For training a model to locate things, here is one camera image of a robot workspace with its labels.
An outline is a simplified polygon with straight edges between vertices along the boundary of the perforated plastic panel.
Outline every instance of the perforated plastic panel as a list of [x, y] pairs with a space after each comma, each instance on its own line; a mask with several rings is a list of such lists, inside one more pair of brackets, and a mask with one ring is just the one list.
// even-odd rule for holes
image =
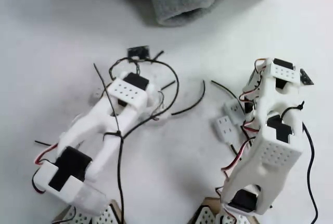
[[[68, 219], [73, 218], [74, 214], [75, 214], [74, 207], [72, 206], [66, 213], [65, 217], [63, 217], [63, 220], [68, 220]], [[89, 224], [91, 219], [92, 219], [92, 217], [90, 215], [83, 214], [80, 211], [78, 211], [78, 209], [76, 208], [76, 215], [75, 215], [74, 219], [72, 219], [71, 221], [65, 222], [65, 223], [67, 223], [67, 224]]]
[[[249, 220], [243, 215], [235, 215], [237, 218], [237, 224], [250, 224]], [[223, 217], [222, 224], [234, 224], [235, 219], [229, 215]]]
[[213, 224], [215, 217], [209, 207], [203, 207], [195, 224]]
[[266, 149], [262, 153], [261, 159], [263, 163], [272, 166], [282, 167], [288, 162], [291, 157], [294, 157], [294, 153], [292, 150], [268, 142]]
[[295, 70], [287, 69], [285, 67], [276, 65], [274, 63], [271, 63], [271, 75], [276, 78], [280, 78], [285, 81], [293, 82], [296, 84], [300, 84], [300, 81], [301, 81], [299, 72], [297, 72]]
[[108, 206], [108, 208], [104, 211], [104, 213], [99, 217], [93, 218], [93, 224], [117, 224], [117, 219], [112, 211], [112, 208]]
[[108, 88], [110, 95], [140, 109], [147, 104], [147, 93], [117, 78]]
[[[66, 213], [63, 220], [68, 220], [74, 216], [74, 207], [71, 207]], [[114, 215], [112, 208], [108, 206], [108, 208], [103, 212], [103, 214], [99, 217], [93, 217], [91, 215], [86, 215], [76, 209], [76, 215], [74, 219], [66, 222], [67, 224], [89, 224], [92, 220], [92, 224], [118, 224], [116, 216]]]

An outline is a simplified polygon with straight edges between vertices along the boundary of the white table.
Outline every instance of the white table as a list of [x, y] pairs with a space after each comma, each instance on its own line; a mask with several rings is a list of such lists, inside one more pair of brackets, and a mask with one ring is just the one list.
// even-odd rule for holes
[[[239, 93], [256, 58], [300, 64], [315, 82], [301, 93], [316, 150], [311, 184], [318, 223], [331, 222], [332, 32], [333, 0], [225, 0], [179, 28], [157, 26], [149, 0], [0, 0], [2, 222], [48, 223], [65, 206], [31, 187], [32, 161], [42, 150], [33, 140], [56, 142], [96, 101], [101, 84], [93, 62], [109, 80], [108, 67], [128, 47], [140, 45], [149, 45], [152, 54], [165, 50], [161, 60], [178, 72], [181, 91], [174, 110], [196, 100], [200, 79], [216, 79]], [[152, 73], [162, 84], [173, 79], [164, 68], [142, 68], [142, 74]], [[208, 83], [193, 111], [141, 127], [126, 140], [122, 183], [128, 223], [186, 223], [205, 196], [214, 196], [224, 180], [220, 168], [233, 158], [210, 125], [227, 99]], [[312, 220], [305, 136], [304, 145], [274, 208], [259, 217], [262, 223]], [[113, 161], [109, 187], [119, 201], [115, 167]]]

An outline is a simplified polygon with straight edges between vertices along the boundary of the red wire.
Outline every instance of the red wire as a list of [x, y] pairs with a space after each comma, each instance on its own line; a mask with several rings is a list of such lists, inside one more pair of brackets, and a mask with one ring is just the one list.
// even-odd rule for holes
[[236, 223], [237, 223], [237, 219], [236, 219], [236, 217], [235, 217], [232, 213], [228, 212], [227, 209], [224, 209], [224, 211], [225, 211], [228, 215], [230, 215], [231, 217], [233, 217], [233, 218], [235, 219], [235, 223], [234, 223], [234, 224], [236, 224]]
[[52, 146], [48, 147], [46, 150], [44, 150], [43, 152], [41, 152], [41, 153], [38, 155], [38, 157], [35, 159], [35, 164], [36, 164], [36, 165], [41, 165], [42, 163], [40, 163], [40, 160], [42, 159], [42, 157], [43, 157], [46, 153], [50, 152], [51, 150], [54, 150], [57, 146], [58, 146], [58, 143], [53, 144]]
[[259, 132], [259, 129], [253, 129], [253, 128], [250, 128], [250, 127], [247, 127], [247, 126], [244, 126], [244, 125], [243, 125], [243, 128], [248, 130], [248, 131], [251, 131], [251, 132], [255, 132], [255, 133]]
[[246, 144], [247, 144], [250, 140], [252, 140], [252, 139], [254, 139], [254, 138], [255, 138], [255, 137], [251, 137], [250, 139], [246, 140], [246, 141], [242, 144], [242, 146], [240, 147], [240, 149], [239, 149], [239, 151], [238, 151], [236, 157], [234, 158], [234, 160], [233, 160], [228, 166], [221, 168], [221, 170], [222, 170], [222, 171], [227, 171], [227, 170], [231, 169], [231, 168], [237, 163], [237, 161], [239, 160], [239, 158], [241, 157], [241, 155], [242, 155], [242, 153], [243, 153], [243, 151], [244, 151], [244, 148], [245, 148]]
[[254, 61], [254, 69], [258, 74], [259, 74], [259, 72], [257, 70], [257, 61], [265, 61], [265, 60], [266, 60], [266, 58], [259, 58], [259, 59]]

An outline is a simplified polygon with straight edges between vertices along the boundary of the white 3d-printed part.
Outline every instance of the white 3d-printed part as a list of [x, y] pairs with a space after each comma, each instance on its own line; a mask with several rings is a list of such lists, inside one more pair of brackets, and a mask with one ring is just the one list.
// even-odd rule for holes
[[[275, 70], [276, 65], [272, 60], [269, 63], [267, 71]], [[283, 118], [283, 122], [289, 125], [292, 131], [292, 134], [288, 135], [287, 142], [278, 140], [276, 129], [267, 125], [271, 112], [281, 115], [286, 108], [297, 106], [302, 102], [299, 97], [299, 72], [295, 71], [294, 77], [287, 77], [290, 72], [291, 70], [289, 72], [284, 70], [282, 75], [279, 74], [279, 78], [284, 80], [289, 78], [290, 81], [285, 84], [282, 91], [276, 89], [277, 76], [272, 76], [270, 72], [263, 74], [260, 96], [253, 113], [255, 120], [261, 126], [260, 131], [249, 153], [235, 166], [221, 192], [221, 203], [232, 214], [264, 214], [282, 191], [290, 169], [302, 154], [304, 142], [300, 110], [290, 110]], [[246, 213], [229, 206], [235, 194], [248, 185], [261, 187], [254, 211]]]
[[297, 85], [300, 85], [301, 82], [299, 69], [287, 69], [273, 62], [271, 63], [271, 75]]
[[219, 138], [227, 144], [239, 143], [239, 132], [231, 122], [229, 116], [223, 116], [215, 121], [215, 129]]
[[67, 224], [89, 224], [89, 222], [92, 219], [92, 216], [80, 212], [78, 210], [78, 208], [76, 208], [76, 214], [75, 214], [74, 207], [71, 206], [62, 220], [65, 221], [65, 220], [68, 220], [68, 219], [71, 219], [71, 218], [73, 218], [73, 219], [70, 220], [70, 221], [64, 222], [64, 223], [67, 223]]
[[[235, 223], [235, 219], [233, 217], [227, 215], [225, 213], [225, 211], [223, 211], [223, 213], [224, 213], [223, 215], [218, 214], [216, 216], [215, 224], [234, 224]], [[249, 222], [249, 220], [247, 219], [247, 217], [244, 215], [234, 214], [234, 216], [237, 218], [237, 224], [251, 224]]]
[[209, 207], [203, 207], [195, 224], [214, 224], [215, 216]]
[[131, 85], [124, 80], [117, 78], [108, 88], [110, 95], [134, 106], [137, 110], [141, 110], [146, 105], [142, 104], [147, 101], [146, 91]]
[[[72, 206], [68, 210], [68, 212], [66, 213], [66, 215], [63, 217], [62, 220], [71, 219], [71, 218], [73, 218], [74, 214], [75, 214], [75, 211], [74, 211], [74, 207]], [[67, 223], [67, 224], [89, 224], [90, 221], [92, 221], [92, 224], [118, 224], [117, 218], [114, 215], [114, 212], [112, 211], [112, 208], [110, 206], [108, 206], [108, 208], [103, 212], [103, 214], [101, 214], [98, 217], [84, 214], [76, 208], [75, 217], [72, 220], [65, 222], [65, 223]]]
[[237, 99], [227, 101], [223, 106], [223, 111], [230, 117], [231, 122], [234, 125], [242, 125], [244, 122], [244, 112], [241, 109]]

